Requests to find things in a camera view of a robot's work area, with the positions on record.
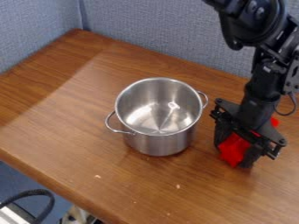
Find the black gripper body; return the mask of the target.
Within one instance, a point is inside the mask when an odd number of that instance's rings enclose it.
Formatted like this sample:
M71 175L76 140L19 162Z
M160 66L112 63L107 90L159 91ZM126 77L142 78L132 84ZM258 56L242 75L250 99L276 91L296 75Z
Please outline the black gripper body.
M210 116L216 120L228 117L235 127L254 130L264 139L271 142L271 151L266 154L271 159L276 159L280 150L286 147L287 141L276 131L276 120L271 117L274 110L272 103L244 100L240 105L218 98L215 109Z

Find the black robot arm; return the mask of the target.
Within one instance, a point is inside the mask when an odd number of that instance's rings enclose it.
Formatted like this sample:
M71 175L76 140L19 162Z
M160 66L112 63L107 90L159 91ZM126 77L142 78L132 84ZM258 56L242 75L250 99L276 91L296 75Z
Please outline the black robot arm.
M284 95L299 93L299 20L286 0L203 0L219 14L220 29L232 50L255 49L242 103L215 100L214 144L236 167L250 168L260 157L275 159L287 145L274 115Z

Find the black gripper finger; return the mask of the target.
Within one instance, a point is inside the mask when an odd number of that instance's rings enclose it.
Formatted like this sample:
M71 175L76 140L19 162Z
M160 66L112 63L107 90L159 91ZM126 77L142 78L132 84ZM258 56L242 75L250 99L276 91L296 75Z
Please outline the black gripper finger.
M215 120L214 145L219 145L227 140L232 134L232 123L228 117L220 117Z
M240 168L251 168L262 156L267 154L270 141L250 143L239 163Z

